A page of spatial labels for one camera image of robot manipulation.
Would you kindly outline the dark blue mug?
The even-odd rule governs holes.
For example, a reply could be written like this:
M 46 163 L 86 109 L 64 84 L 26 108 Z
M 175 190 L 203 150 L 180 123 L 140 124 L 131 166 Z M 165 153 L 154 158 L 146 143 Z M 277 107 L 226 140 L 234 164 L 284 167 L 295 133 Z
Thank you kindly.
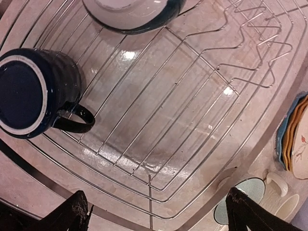
M 85 133 L 94 115 L 79 104 L 82 75 L 68 55 L 18 48 L 0 57 L 0 128 L 18 139 L 49 128 Z

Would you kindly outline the blue polka dot plate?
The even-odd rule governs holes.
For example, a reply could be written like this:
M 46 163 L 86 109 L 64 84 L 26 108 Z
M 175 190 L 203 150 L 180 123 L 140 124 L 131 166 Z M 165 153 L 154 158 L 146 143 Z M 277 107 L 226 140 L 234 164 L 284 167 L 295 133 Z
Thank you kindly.
M 300 92 L 299 94 L 297 94 L 297 96 L 295 97 L 292 105 L 290 106 L 287 114 L 285 115 L 282 123 L 280 124 L 278 130 L 277 130 L 277 134 L 276 134 L 276 155 L 278 157 L 278 161 L 279 163 L 282 165 L 283 169 L 286 170 L 286 166 L 285 163 L 283 161 L 283 157 L 282 157 L 282 139 L 283 136 L 286 132 L 287 129 L 287 125 L 289 122 L 289 118 L 291 116 L 291 114 L 293 113 L 293 111 L 295 110 L 296 106 L 303 101 L 303 99 L 307 96 L 307 92 Z

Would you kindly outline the cream ribbed mug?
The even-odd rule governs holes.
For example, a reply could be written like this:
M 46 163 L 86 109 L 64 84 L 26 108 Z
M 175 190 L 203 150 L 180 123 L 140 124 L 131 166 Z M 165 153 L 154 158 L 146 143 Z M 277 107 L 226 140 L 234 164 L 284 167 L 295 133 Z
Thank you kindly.
M 265 194 L 259 205 L 286 221 L 297 207 L 299 195 L 292 193 L 287 182 L 274 172 L 267 174 L 265 185 Z

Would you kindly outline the wire dish rack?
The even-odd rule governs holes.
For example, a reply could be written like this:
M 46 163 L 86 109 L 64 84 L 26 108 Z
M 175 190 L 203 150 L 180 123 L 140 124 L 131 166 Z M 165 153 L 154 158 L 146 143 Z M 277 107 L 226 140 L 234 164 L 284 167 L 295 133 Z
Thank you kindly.
M 41 218 L 77 190 L 92 231 L 225 231 L 214 209 L 246 177 L 308 183 L 279 163 L 275 136 L 308 88 L 305 0 L 189 0 L 169 25 L 122 35 L 79 0 L 3 1 L 0 51 L 45 48 L 85 74 L 90 132 L 0 138 L 0 195 Z

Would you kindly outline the dark teal bowl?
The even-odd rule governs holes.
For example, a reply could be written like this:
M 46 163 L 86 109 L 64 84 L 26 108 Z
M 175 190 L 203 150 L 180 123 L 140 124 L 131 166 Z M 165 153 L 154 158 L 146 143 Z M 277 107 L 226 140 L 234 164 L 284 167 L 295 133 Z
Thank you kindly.
M 123 33 L 143 33 L 176 18 L 185 0 L 84 0 L 89 14 L 108 28 Z

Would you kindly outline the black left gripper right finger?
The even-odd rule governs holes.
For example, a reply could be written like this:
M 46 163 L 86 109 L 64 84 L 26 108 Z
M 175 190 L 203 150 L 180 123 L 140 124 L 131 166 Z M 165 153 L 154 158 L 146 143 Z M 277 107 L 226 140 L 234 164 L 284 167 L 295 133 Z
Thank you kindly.
M 236 187 L 230 188 L 226 207 L 230 231 L 301 231 L 266 211 Z

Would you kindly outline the cream plate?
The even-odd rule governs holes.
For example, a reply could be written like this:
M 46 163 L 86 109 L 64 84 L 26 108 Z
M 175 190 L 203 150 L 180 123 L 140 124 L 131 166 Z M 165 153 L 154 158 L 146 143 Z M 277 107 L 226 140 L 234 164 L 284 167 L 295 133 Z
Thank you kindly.
M 308 179 L 308 118 L 304 116 L 299 121 L 294 137 L 292 173 L 299 180 Z

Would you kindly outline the yellow polka dot plate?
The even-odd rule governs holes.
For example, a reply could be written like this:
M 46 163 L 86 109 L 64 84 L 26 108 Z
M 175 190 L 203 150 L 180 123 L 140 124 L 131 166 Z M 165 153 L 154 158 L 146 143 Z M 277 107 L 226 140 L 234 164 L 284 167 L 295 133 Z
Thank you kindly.
M 291 151 L 293 146 L 293 139 L 295 136 L 295 129 L 307 105 L 308 96 L 306 95 L 301 101 L 299 101 L 294 111 L 291 113 L 286 132 L 283 136 L 282 156 L 287 171 L 291 171 Z

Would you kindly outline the light blue patterned bowl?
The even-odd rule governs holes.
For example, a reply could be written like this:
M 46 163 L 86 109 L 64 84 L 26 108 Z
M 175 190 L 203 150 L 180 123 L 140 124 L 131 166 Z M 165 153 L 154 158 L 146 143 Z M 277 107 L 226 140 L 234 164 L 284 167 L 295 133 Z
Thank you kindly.
M 259 204 L 265 194 L 265 183 L 261 178 L 248 176 L 239 180 L 235 187 Z M 214 220 L 221 225 L 228 225 L 228 215 L 225 195 L 214 209 Z

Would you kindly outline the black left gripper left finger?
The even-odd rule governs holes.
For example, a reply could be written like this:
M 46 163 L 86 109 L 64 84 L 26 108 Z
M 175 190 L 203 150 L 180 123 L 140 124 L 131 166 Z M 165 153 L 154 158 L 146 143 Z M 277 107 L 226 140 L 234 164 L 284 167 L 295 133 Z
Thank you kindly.
M 0 204 L 2 231 L 87 231 L 93 207 L 83 191 L 78 190 L 51 213 L 37 220 L 12 207 Z

